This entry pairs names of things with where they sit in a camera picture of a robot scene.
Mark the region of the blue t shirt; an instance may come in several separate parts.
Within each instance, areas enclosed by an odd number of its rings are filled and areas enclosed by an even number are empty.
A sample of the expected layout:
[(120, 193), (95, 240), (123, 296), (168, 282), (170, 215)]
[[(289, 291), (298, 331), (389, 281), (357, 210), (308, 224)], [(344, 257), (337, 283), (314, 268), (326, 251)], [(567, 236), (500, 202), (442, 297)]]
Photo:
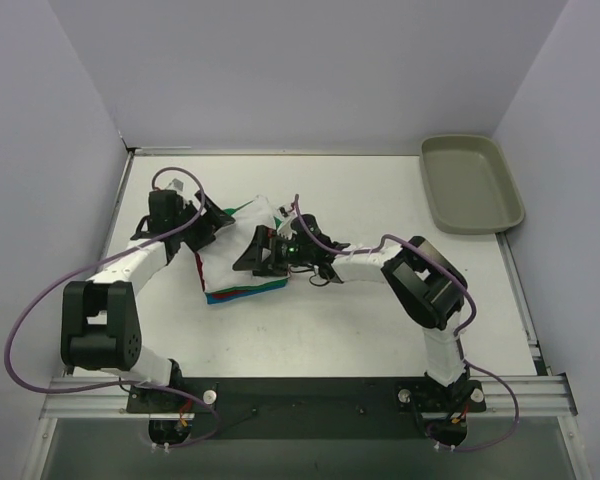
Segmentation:
[(221, 303), (226, 303), (226, 302), (229, 302), (232, 300), (237, 300), (237, 299), (244, 298), (244, 297), (249, 297), (249, 296), (266, 293), (266, 292), (273, 291), (273, 290), (278, 290), (278, 289), (284, 288), (287, 284), (288, 284), (288, 280), (286, 278), (283, 278), (283, 279), (271, 281), (271, 282), (268, 282), (268, 283), (265, 283), (262, 285), (240, 286), (240, 287), (243, 287), (243, 290), (240, 293), (238, 293), (237, 295), (234, 295), (232, 297), (225, 298), (223, 301), (217, 302), (217, 303), (209, 304), (207, 302), (207, 298), (206, 297), (205, 298), (206, 298), (206, 302), (209, 305), (221, 304)]

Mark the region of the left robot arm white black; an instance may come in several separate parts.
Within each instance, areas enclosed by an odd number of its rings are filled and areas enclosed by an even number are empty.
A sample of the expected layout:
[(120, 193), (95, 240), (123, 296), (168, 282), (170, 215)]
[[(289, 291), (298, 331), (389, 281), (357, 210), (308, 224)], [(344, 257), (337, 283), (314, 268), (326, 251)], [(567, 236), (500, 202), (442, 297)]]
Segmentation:
[(199, 205), (175, 190), (151, 192), (148, 214), (127, 244), (130, 253), (85, 281), (68, 283), (63, 291), (63, 363), (149, 384), (150, 400), (167, 412), (182, 405), (185, 387), (177, 363), (143, 345), (136, 296), (182, 246), (196, 253), (235, 224), (232, 215), (201, 192), (195, 198)]

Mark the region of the white t shirt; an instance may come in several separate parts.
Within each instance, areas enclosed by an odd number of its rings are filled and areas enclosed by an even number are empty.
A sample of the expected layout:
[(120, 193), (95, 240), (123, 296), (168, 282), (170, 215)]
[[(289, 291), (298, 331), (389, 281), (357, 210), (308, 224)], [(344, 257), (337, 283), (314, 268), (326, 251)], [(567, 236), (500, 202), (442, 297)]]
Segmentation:
[(224, 209), (235, 223), (223, 229), (216, 239), (195, 253), (200, 283), (209, 305), (284, 288), (289, 275), (258, 277), (250, 271), (234, 271), (233, 264), (246, 251), (257, 226), (274, 230), (281, 224), (269, 200), (262, 195), (232, 208)]

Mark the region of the red t shirt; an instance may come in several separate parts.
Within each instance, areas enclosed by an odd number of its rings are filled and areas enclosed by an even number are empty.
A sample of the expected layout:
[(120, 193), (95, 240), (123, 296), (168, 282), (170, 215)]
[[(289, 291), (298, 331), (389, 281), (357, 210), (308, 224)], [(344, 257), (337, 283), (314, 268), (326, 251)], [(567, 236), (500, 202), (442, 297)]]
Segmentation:
[(195, 253), (194, 256), (195, 256), (196, 269), (197, 269), (200, 285), (202, 288), (202, 292), (205, 295), (205, 297), (207, 298), (207, 302), (209, 304), (221, 302), (225, 298), (229, 298), (234, 295), (237, 295), (238, 293), (240, 293), (243, 290), (243, 287), (232, 286), (232, 287), (228, 287), (228, 288), (217, 290), (217, 291), (210, 291), (207, 288), (206, 281), (204, 279), (202, 259), (198, 253)]

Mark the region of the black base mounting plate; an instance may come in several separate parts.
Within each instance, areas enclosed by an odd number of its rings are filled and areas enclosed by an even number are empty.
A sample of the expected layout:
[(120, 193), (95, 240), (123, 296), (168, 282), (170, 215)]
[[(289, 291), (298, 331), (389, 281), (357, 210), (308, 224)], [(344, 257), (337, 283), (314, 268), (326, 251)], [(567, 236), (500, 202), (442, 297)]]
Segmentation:
[(186, 378), (186, 397), (134, 388), (126, 410), (149, 417), (158, 444), (217, 440), (407, 440), (429, 432), (463, 442), (486, 410), (482, 385), (426, 377)]

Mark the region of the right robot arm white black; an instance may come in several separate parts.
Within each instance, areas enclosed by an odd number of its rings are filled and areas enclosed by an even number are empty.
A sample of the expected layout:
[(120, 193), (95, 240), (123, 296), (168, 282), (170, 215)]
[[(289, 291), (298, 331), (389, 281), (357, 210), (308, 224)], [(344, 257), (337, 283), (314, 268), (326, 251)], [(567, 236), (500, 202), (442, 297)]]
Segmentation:
[(426, 376), (443, 387), (466, 371), (457, 340), (468, 285), (464, 277), (426, 239), (405, 241), (386, 234), (376, 247), (356, 247), (331, 240), (311, 214), (290, 223), (289, 235), (259, 225), (235, 271), (279, 277), (293, 267), (307, 267), (329, 284), (354, 281), (388, 285), (409, 318), (423, 329)]

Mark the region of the green t shirt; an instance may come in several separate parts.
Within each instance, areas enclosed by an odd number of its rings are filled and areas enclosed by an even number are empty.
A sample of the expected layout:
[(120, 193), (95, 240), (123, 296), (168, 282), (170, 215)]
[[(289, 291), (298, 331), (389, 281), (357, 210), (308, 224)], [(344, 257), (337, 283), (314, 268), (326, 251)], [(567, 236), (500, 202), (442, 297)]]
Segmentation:
[(233, 287), (248, 288), (250, 290), (266, 290), (272, 288), (274, 283), (284, 285), (286, 277), (261, 277), (255, 276), (250, 271), (235, 271), (233, 264), (246, 251), (254, 237), (258, 226), (266, 226), (276, 231), (281, 223), (275, 208), (265, 196), (257, 195), (245, 205), (240, 206), (233, 214), (236, 223), (231, 230), (231, 253), (229, 273)]

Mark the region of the aluminium rail profile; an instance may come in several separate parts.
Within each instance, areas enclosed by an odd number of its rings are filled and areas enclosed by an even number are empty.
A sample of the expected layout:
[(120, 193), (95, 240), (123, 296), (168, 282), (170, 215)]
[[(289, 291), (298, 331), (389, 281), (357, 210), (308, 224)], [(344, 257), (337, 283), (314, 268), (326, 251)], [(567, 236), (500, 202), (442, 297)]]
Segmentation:
[[(486, 404), (485, 414), (508, 417), (513, 414), (516, 395), (520, 415), (528, 417), (574, 416), (576, 405), (564, 375), (558, 376), (505, 376), (504, 382), (480, 376)], [(178, 418), (176, 412), (137, 413), (128, 406), (128, 394), (118, 387), (107, 387), (85, 392), (55, 394), (45, 397), (41, 419), (113, 419), (113, 418)]]

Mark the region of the grey plastic tray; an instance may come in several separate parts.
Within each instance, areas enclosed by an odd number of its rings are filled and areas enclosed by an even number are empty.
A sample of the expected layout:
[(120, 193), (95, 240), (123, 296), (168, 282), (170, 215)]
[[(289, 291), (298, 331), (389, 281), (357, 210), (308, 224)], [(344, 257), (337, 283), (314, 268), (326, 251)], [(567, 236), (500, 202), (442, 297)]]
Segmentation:
[(525, 208), (499, 145), (488, 137), (435, 135), (420, 145), (430, 214), (448, 234), (497, 234), (519, 225)]

